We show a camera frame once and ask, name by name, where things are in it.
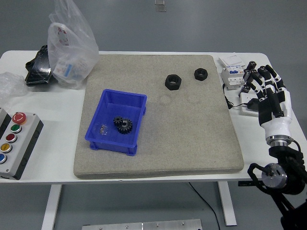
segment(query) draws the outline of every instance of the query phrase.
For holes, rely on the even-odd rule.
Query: black gear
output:
[[[114,125],[115,125],[116,127],[119,127],[120,124],[122,123],[122,121],[123,121],[123,118],[122,118],[121,116],[116,116],[116,117],[114,117],[114,119],[113,119]]]
[[[121,124],[117,127],[121,134],[128,134],[132,131],[132,121],[126,118],[122,119]]]

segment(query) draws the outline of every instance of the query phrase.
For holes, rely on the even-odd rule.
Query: power adapter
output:
[[[259,99],[258,98],[252,98],[248,104],[247,104],[247,108],[252,110],[252,111],[255,111],[255,112],[258,112],[258,104],[259,104]]]

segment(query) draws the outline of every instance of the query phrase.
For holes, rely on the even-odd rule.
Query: robotic hand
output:
[[[272,196],[283,217],[285,230],[307,229],[307,203],[294,208],[283,194],[297,195],[307,184],[307,172],[304,167],[303,153],[299,144],[291,137],[289,125],[292,121],[290,93],[280,76],[269,66],[261,66],[258,72],[251,70],[251,77],[260,88],[251,81],[251,87],[259,99],[259,124],[265,130],[265,138],[270,145],[269,155],[278,159],[261,167],[256,163],[250,165],[248,174],[257,188]],[[288,145],[294,142],[298,150]],[[262,171],[261,183],[253,173],[254,169]]]

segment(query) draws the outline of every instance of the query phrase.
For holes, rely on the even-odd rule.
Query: black hex nut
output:
[[[207,79],[208,72],[207,72],[207,70],[205,70],[203,68],[199,68],[199,69],[195,70],[194,77],[195,77],[196,80],[203,81],[203,80]]]
[[[181,78],[176,74],[168,75],[165,80],[165,86],[169,90],[178,90],[181,85]]]

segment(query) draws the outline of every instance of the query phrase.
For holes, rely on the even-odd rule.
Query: plastic bag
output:
[[[23,76],[10,72],[0,74],[0,107],[8,109],[5,104],[10,98],[24,96],[27,93]]]
[[[99,49],[88,22],[72,0],[55,0],[48,29],[48,57],[60,84],[78,88],[99,59]]]

